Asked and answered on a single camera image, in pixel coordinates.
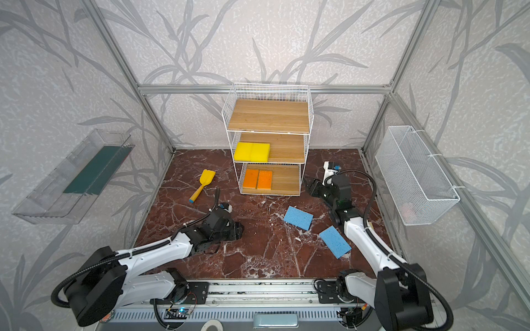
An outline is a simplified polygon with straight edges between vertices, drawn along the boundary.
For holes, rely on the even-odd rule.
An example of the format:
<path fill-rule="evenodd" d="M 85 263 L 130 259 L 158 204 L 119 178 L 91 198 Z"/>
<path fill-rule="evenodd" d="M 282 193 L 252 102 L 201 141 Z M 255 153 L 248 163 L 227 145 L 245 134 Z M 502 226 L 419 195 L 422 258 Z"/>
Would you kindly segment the blue cellulose sponge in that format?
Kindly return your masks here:
<path fill-rule="evenodd" d="M 284 215 L 284 221 L 307 231 L 311 227 L 313 215 L 295 207 L 289 206 L 286 214 Z"/>
<path fill-rule="evenodd" d="M 346 242 L 338 230 L 330 226 L 319 234 L 328 249 L 333 253 L 336 259 L 340 259 L 351 251 L 351 246 Z"/>

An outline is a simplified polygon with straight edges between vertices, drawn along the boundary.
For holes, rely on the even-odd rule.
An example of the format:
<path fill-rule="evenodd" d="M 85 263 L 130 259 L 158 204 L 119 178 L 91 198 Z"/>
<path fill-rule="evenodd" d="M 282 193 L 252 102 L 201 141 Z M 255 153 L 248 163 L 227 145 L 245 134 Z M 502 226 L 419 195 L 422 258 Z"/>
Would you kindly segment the beige orange scrub sponge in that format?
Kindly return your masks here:
<path fill-rule="evenodd" d="M 258 187 L 259 170 L 248 169 L 244 174 L 243 189 L 255 190 Z"/>

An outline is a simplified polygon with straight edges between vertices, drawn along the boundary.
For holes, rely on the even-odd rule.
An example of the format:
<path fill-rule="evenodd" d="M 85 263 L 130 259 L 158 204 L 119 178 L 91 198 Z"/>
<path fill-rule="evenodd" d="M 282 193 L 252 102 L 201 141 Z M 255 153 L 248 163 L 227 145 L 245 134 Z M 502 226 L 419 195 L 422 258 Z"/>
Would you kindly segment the yellow foam sponge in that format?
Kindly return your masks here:
<path fill-rule="evenodd" d="M 271 145 L 269 143 L 253 143 L 250 154 L 250 162 L 268 163 Z"/>
<path fill-rule="evenodd" d="M 238 162 L 250 162 L 253 143 L 239 142 L 234 152 L 234 160 Z"/>

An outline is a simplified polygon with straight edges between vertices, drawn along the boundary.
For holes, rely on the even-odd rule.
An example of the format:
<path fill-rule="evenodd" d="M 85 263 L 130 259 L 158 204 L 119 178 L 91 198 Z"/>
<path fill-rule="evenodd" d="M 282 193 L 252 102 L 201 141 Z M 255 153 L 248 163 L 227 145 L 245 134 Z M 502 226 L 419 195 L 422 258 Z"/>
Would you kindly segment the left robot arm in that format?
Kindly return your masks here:
<path fill-rule="evenodd" d="M 56 286 L 51 302 L 71 309 L 77 324 L 84 327 L 132 303 L 149 300 L 156 306 L 185 300 L 190 286 L 176 269 L 156 274 L 152 270 L 203 253 L 214 244 L 241 239 L 244 226 L 230 212 L 228 203 L 215 202 L 209 213 L 170 237 L 127 250 L 114 251 L 109 246 L 96 250 Z"/>

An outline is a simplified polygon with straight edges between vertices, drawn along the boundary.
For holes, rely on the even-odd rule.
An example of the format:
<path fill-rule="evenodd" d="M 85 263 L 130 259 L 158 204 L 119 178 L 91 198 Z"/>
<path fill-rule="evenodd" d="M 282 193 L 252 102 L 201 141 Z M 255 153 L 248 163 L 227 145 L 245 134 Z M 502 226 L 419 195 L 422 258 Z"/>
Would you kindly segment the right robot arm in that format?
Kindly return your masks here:
<path fill-rule="evenodd" d="M 426 280 L 424 270 L 397 255 L 369 225 L 371 206 L 359 212 L 351 198 L 350 180 L 337 163 L 325 162 L 324 176 L 306 184 L 306 191 L 329 207 L 340 238 L 352 241 L 375 273 L 347 272 L 338 277 L 339 296 L 345 301 L 359 298 L 371 306 L 385 330 L 429 330 L 434 320 L 431 298 L 436 297 L 446 312 L 439 330 L 450 330 L 454 314 L 447 300 Z"/>

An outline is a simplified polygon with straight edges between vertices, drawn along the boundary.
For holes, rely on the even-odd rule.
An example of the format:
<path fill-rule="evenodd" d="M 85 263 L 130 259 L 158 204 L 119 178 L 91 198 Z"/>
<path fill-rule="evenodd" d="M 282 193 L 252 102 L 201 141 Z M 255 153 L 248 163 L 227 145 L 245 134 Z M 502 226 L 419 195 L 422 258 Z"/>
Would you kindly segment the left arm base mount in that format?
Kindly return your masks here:
<path fill-rule="evenodd" d="M 189 304 L 203 305 L 208 295 L 208 282 L 188 282 L 186 285 L 178 285 L 165 299 L 158 299 L 157 304 Z"/>

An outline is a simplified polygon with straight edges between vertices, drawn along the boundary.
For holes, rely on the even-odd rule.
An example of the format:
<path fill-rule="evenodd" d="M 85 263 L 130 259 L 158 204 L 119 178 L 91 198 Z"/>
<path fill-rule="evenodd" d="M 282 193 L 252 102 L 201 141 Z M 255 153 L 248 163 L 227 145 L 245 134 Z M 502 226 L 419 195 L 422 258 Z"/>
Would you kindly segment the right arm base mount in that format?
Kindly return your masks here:
<path fill-rule="evenodd" d="M 313 289 L 316 291 L 318 301 L 321 304 L 343 304 L 343 301 L 338 294 L 337 280 L 315 279 L 313 281 Z"/>

